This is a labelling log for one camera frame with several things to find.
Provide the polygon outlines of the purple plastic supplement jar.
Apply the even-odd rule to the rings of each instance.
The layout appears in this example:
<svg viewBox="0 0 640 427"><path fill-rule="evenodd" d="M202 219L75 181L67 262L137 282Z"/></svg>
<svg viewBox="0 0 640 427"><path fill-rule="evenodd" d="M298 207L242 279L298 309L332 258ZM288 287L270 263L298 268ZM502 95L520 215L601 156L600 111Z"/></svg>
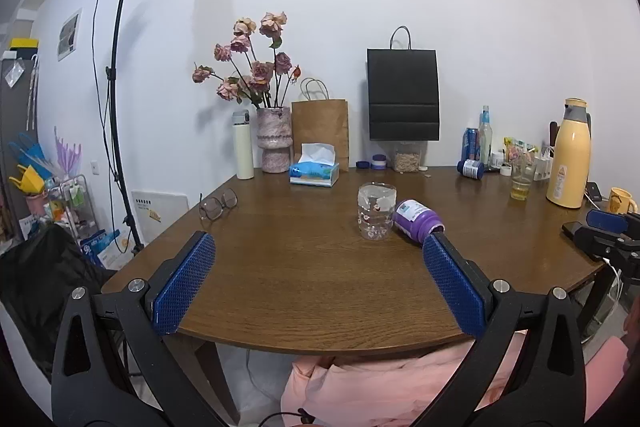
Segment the purple plastic supplement jar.
<svg viewBox="0 0 640 427"><path fill-rule="evenodd" d="M405 199L399 203L394 212L394 225L420 245L434 232L445 231L437 212L415 199Z"/></svg>

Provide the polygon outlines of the yellow mug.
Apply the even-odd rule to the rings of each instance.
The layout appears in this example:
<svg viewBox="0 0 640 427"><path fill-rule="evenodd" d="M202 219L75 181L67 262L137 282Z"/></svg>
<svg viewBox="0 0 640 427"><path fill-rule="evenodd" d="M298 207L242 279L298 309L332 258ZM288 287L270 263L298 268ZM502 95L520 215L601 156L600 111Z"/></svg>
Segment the yellow mug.
<svg viewBox="0 0 640 427"><path fill-rule="evenodd" d="M606 210L616 215L626 215L626 213L638 213L639 206L634 201L634 196L628 191L620 187L612 187L610 195L608 195Z"/></svg>

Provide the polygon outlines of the yellow thermos jug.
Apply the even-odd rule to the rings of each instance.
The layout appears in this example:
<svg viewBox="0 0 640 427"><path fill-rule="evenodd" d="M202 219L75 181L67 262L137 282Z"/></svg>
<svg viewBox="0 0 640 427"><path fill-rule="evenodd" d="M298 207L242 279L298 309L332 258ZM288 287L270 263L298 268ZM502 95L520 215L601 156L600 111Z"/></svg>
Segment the yellow thermos jug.
<svg viewBox="0 0 640 427"><path fill-rule="evenodd" d="M554 205L579 209L590 168L591 119L581 98L567 98L564 107L546 197Z"/></svg>

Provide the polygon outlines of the glass of yellow liquid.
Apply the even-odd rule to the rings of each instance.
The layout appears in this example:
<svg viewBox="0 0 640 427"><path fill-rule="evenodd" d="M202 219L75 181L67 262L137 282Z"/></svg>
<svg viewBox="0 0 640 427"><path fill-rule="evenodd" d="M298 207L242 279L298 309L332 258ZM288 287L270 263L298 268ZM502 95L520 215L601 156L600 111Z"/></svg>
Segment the glass of yellow liquid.
<svg viewBox="0 0 640 427"><path fill-rule="evenodd" d="M524 202L535 179L535 157L529 153L521 153L512 160L511 167L510 196L512 199Z"/></svg>

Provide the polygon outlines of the blue-capped lying pill bottle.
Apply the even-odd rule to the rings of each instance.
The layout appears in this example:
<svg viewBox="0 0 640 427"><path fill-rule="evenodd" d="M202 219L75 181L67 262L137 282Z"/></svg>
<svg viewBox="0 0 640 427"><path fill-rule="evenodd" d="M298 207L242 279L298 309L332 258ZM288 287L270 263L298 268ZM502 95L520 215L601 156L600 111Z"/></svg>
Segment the blue-capped lying pill bottle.
<svg viewBox="0 0 640 427"><path fill-rule="evenodd" d="M485 166L480 160L465 159L457 163L457 170L461 176L472 180L483 179Z"/></svg>

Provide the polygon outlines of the clear bottle blue cap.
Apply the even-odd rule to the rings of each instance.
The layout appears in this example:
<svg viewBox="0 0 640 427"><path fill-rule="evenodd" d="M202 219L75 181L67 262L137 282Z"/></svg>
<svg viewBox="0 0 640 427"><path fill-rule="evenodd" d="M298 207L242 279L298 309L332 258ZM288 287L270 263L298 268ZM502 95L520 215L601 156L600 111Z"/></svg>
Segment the clear bottle blue cap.
<svg viewBox="0 0 640 427"><path fill-rule="evenodd" d="M480 127L478 127L478 159L486 168L490 166L491 142L490 110L488 105L484 105L480 113Z"/></svg>

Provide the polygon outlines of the blue drink can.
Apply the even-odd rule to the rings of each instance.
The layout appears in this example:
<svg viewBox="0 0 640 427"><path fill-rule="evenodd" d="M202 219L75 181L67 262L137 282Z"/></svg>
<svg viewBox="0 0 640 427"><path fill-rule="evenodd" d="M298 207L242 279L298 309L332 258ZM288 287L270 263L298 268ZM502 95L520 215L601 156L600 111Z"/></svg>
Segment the blue drink can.
<svg viewBox="0 0 640 427"><path fill-rule="evenodd" d="M462 135L461 160L480 159L480 132L477 128L467 127Z"/></svg>

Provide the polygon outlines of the clear container of grains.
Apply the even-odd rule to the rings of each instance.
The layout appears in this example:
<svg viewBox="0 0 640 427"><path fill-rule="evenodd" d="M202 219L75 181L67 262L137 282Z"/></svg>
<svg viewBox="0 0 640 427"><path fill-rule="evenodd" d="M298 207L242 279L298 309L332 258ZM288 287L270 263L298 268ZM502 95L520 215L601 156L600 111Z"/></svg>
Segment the clear container of grains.
<svg viewBox="0 0 640 427"><path fill-rule="evenodd" d="M396 142L392 161L393 169L399 173L419 172L421 155L421 142Z"/></svg>

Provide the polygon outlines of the small purple-lidded jar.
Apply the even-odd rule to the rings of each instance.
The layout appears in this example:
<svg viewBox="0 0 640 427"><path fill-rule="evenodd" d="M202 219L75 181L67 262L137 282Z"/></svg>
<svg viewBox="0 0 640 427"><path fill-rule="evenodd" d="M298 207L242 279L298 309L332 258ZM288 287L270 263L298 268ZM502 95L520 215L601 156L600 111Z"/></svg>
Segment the small purple-lidded jar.
<svg viewBox="0 0 640 427"><path fill-rule="evenodd" d="M374 170L385 170L387 168L387 157L384 154L375 154L371 158L371 168Z"/></svg>

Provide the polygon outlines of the black paper bag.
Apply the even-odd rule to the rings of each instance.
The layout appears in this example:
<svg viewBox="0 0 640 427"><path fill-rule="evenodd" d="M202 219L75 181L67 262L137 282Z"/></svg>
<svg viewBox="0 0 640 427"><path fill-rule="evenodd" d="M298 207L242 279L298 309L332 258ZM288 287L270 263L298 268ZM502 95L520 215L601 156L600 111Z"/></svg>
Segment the black paper bag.
<svg viewBox="0 0 640 427"><path fill-rule="evenodd" d="M367 50L369 136L373 141L435 142L440 137L437 54L388 46Z"/></svg>

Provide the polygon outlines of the blue tissue box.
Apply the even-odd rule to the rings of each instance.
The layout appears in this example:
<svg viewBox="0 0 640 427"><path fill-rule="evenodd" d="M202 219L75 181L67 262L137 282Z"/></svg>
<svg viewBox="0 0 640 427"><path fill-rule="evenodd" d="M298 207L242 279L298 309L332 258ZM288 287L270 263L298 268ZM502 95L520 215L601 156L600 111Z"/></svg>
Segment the blue tissue box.
<svg viewBox="0 0 640 427"><path fill-rule="evenodd" d="M290 183L318 187L332 187L340 176L340 164L335 148L326 143L303 143L299 161L290 166Z"/></svg>

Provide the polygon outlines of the pink speckled flower vase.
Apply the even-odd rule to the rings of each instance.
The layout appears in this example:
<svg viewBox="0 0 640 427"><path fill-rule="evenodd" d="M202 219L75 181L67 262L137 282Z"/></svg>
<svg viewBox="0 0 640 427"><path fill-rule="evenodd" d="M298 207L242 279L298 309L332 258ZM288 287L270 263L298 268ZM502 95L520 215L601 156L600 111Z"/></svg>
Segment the pink speckled flower vase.
<svg viewBox="0 0 640 427"><path fill-rule="evenodd" d="M293 146L291 109L258 109L256 139L258 147L262 150L262 171L288 172Z"/></svg>

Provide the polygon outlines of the brown paper bag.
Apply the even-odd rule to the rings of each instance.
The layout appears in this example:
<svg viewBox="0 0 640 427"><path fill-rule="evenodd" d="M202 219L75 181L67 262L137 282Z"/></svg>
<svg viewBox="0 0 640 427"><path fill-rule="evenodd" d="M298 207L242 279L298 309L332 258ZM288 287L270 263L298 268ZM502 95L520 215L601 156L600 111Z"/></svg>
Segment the brown paper bag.
<svg viewBox="0 0 640 427"><path fill-rule="evenodd" d="M292 130L294 160L302 156L303 143L330 144L341 171L349 170L348 103L331 98L326 84L306 77L300 83L300 99L293 101Z"/></svg>

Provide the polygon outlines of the dried pink rose bouquet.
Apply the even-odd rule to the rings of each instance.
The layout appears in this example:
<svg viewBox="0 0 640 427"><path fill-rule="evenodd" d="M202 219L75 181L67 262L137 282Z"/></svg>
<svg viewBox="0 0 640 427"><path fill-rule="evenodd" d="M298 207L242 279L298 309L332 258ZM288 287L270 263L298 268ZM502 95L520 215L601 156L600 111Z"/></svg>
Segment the dried pink rose bouquet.
<svg viewBox="0 0 640 427"><path fill-rule="evenodd" d="M283 108L288 88L302 77L300 66L282 49L287 23L285 12L265 12L258 22L238 18L230 41L216 43L213 48L214 61L227 64L230 74L224 76L212 66L195 64L192 81L217 80L216 95L227 102L248 102L256 109Z"/></svg>

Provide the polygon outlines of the studio light on stand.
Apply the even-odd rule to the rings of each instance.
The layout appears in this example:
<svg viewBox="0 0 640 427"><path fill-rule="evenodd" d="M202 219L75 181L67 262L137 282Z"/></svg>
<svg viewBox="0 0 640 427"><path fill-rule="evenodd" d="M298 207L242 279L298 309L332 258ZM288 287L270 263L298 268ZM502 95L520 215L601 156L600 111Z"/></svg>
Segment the studio light on stand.
<svg viewBox="0 0 640 427"><path fill-rule="evenodd" d="M142 251L144 244L138 231L134 210L132 210L129 192L127 190L124 167L122 167L122 151L120 150L117 118L118 51L120 30L122 29L122 11L124 10L125 0L118 0L116 5L110 55L108 56L108 63L105 66L106 87L104 95L101 95L98 81L98 68L96 67L96 13L98 12L99 2L100 0L94 2L91 19L91 65L94 87L96 87L96 99L98 100L103 146L107 158L108 174L110 175L108 188L113 190L113 187L116 187L119 191L125 211L122 224L128 229L126 233L127 246L135 256Z"/></svg>

